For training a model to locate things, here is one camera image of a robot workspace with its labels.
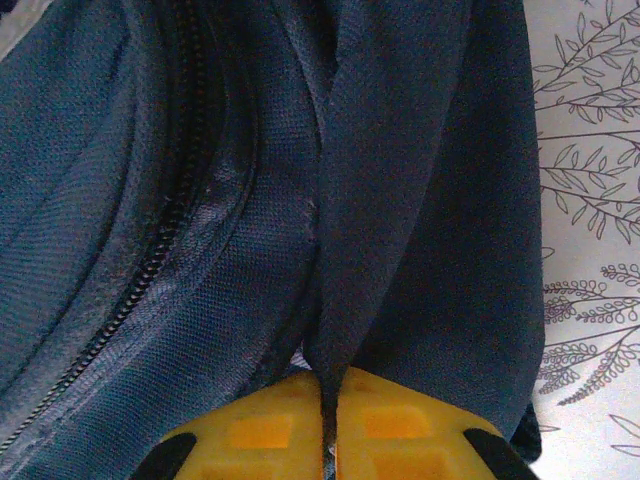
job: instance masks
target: yellow object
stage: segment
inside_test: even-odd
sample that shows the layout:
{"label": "yellow object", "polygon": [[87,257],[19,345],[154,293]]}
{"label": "yellow object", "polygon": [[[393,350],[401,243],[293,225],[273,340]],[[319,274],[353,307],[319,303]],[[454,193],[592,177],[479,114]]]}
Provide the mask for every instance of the yellow object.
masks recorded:
{"label": "yellow object", "polygon": [[197,443],[175,480],[321,480],[319,399],[301,373],[177,428]]}
{"label": "yellow object", "polygon": [[463,435],[499,436],[489,422],[363,370],[347,372],[337,421],[337,480],[496,478]]}

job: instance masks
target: black rubber edge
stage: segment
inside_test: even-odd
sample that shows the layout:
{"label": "black rubber edge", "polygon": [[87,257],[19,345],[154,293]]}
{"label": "black rubber edge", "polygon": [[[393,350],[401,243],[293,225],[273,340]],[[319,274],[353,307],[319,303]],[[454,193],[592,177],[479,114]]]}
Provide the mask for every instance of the black rubber edge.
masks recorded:
{"label": "black rubber edge", "polygon": [[504,438],[479,428],[465,430],[464,436],[497,480],[539,480]]}
{"label": "black rubber edge", "polygon": [[193,433],[181,433],[156,445],[129,480],[173,480],[197,441]]}

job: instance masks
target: yellow plastic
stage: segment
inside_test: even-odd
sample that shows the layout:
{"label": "yellow plastic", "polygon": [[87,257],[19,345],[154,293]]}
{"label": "yellow plastic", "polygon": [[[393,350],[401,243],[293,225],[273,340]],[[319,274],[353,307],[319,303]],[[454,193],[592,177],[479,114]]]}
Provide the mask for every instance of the yellow plastic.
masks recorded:
{"label": "yellow plastic", "polygon": [[301,373],[172,431],[198,439],[175,480],[321,480],[319,399]]}
{"label": "yellow plastic", "polygon": [[337,480],[495,480],[463,436],[500,435],[489,422],[363,370],[348,371],[337,421]]}

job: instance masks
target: zipper teeth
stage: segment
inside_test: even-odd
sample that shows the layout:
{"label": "zipper teeth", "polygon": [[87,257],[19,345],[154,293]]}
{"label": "zipper teeth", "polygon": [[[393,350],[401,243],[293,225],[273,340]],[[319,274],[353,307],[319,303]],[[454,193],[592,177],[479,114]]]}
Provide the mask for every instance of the zipper teeth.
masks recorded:
{"label": "zipper teeth", "polygon": [[[183,68],[183,74],[180,75],[178,81],[179,88],[183,91],[193,91],[191,97],[193,104],[190,106],[193,112],[189,125],[190,138],[189,141],[183,145],[183,148],[187,150],[181,180],[176,188],[176,194],[165,210],[165,218],[159,233],[156,235],[152,253],[144,260],[142,268],[134,277],[125,299],[118,304],[112,320],[96,333],[91,342],[89,342],[89,347],[67,368],[60,379],[47,392],[42,401],[33,409],[20,426],[16,428],[11,436],[0,444],[0,456],[16,441],[27,427],[35,422],[35,420],[76,381],[102,351],[111,337],[115,335],[162,269],[167,254],[171,250],[175,237],[184,222],[194,180],[194,170],[198,157],[201,155],[206,124],[206,69],[202,35],[193,0],[174,0],[172,2],[172,10],[178,26],[178,49],[182,58]],[[191,69],[193,69],[194,78],[191,78],[189,75]],[[177,137],[179,139],[185,138],[185,130],[182,122],[179,122],[179,125],[176,127]]]}

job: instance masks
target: zipper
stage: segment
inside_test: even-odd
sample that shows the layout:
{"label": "zipper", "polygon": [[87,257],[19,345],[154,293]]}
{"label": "zipper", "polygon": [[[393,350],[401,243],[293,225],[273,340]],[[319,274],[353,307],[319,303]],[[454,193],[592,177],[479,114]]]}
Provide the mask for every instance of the zipper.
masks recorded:
{"label": "zipper", "polygon": [[178,37],[180,67],[177,72],[176,90],[186,93],[186,102],[180,106],[181,116],[176,125],[172,125],[178,139],[177,156],[182,157],[178,158],[179,180],[174,187],[174,195],[168,199],[155,237],[110,320],[96,332],[86,348],[65,370],[31,414],[0,444],[0,456],[80,377],[116,334],[162,270],[176,237],[187,220],[199,173],[198,166],[202,161],[203,151],[206,150],[205,128],[209,123],[205,36],[199,13],[194,5],[195,1],[197,0],[168,1],[168,14],[172,15]]}

